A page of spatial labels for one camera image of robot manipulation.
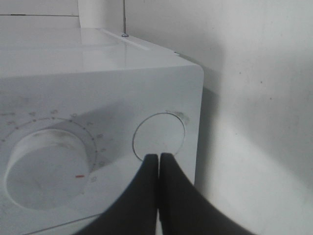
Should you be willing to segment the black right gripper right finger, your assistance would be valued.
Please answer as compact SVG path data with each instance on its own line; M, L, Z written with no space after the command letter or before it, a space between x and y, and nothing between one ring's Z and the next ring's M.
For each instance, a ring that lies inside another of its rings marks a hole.
M209 203L170 153L160 156L159 217L164 235L252 234Z

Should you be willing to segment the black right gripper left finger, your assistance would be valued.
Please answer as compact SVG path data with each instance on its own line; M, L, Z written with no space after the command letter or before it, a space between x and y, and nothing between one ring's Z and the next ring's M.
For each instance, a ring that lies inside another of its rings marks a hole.
M158 156L145 156L120 197L78 235L154 235L157 222Z

